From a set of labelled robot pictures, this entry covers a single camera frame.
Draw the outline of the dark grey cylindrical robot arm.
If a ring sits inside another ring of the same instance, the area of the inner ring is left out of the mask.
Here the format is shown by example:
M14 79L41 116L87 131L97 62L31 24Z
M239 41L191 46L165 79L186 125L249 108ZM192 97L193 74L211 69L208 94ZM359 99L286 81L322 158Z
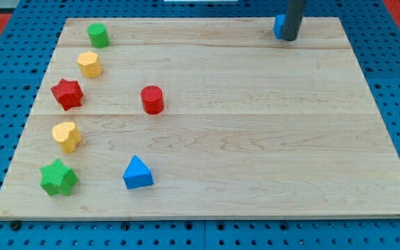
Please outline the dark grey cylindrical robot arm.
M294 41L297 39L301 21L305 12L306 0L289 0L282 29L282 39Z

